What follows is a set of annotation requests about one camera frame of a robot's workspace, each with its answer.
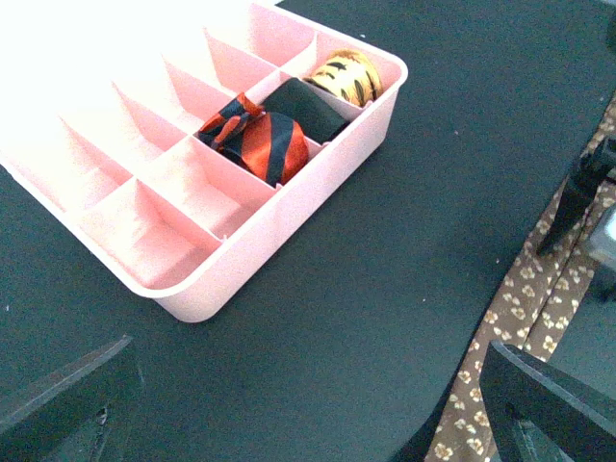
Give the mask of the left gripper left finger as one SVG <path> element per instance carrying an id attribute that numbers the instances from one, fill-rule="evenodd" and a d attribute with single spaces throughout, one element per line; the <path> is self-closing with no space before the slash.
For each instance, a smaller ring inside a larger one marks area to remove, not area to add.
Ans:
<path id="1" fill-rule="evenodd" d="M 1 400 L 1 459 L 124 461 L 142 392 L 124 335 Z"/>

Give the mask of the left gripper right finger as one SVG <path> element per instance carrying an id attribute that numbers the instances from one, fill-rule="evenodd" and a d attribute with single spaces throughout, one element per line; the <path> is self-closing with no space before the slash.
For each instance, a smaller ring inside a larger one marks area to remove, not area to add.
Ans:
<path id="1" fill-rule="evenodd" d="M 492 341 L 480 389 L 501 461 L 613 461 L 615 400 Z"/>

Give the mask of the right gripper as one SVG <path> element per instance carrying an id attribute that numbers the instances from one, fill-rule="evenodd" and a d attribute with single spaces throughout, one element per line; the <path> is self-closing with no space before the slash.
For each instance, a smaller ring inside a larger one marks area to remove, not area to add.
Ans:
<path id="1" fill-rule="evenodd" d="M 615 138 L 605 137 L 592 151 L 575 160 L 568 173 L 559 205 L 549 232 L 539 244 L 536 254 L 550 252 L 584 216 L 599 186 L 615 168 Z M 609 271 L 600 300 L 615 301 L 615 206 L 601 216 L 585 244 L 586 252 Z"/>

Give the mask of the brown floral tie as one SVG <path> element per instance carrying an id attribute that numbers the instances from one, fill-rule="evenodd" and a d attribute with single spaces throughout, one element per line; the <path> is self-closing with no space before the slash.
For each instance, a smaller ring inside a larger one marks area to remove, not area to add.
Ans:
<path id="1" fill-rule="evenodd" d="M 596 133 L 576 157 L 615 138 L 615 108 L 608 105 Z M 543 256 L 536 254 L 550 230 L 567 178 L 553 195 L 503 278 L 457 371 L 423 451 L 425 461 L 500 460 L 481 389 L 487 347 L 501 341 L 550 365 L 600 265 L 586 241 L 602 214 L 615 206 L 615 168 L 599 186 L 584 216 Z"/>

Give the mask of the yellow black rolled tie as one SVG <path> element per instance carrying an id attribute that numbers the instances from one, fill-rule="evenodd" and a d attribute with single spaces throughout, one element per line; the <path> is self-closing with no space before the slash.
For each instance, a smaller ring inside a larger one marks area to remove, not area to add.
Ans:
<path id="1" fill-rule="evenodd" d="M 365 107 L 383 93 L 376 67 L 365 54 L 355 49 L 334 50 L 302 80 L 358 107 Z"/>

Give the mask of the pink divided organizer box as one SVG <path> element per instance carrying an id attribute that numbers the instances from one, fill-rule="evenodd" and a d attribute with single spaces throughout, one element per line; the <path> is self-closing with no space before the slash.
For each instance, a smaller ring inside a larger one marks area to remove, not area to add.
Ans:
<path id="1" fill-rule="evenodd" d="M 383 143 L 408 76 L 391 53 L 253 1 L 165 3 L 157 18 L 67 3 L 40 24 L 33 10 L 1 6 L 2 167 L 129 290 L 185 322 L 213 316 Z M 365 107 L 302 80 L 342 48 L 380 76 Z M 238 94 L 264 108 L 291 78 L 349 125 L 324 144 L 304 135 L 309 161 L 288 183 L 194 136 Z"/>

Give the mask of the orange black rolled tie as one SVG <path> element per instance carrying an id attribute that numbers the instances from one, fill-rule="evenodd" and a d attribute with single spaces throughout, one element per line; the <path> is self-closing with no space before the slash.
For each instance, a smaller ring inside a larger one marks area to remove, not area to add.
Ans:
<path id="1" fill-rule="evenodd" d="M 288 183 L 309 161 L 300 125 L 287 115 L 267 112 L 238 94 L 194 136 L 268 185 Z"/>

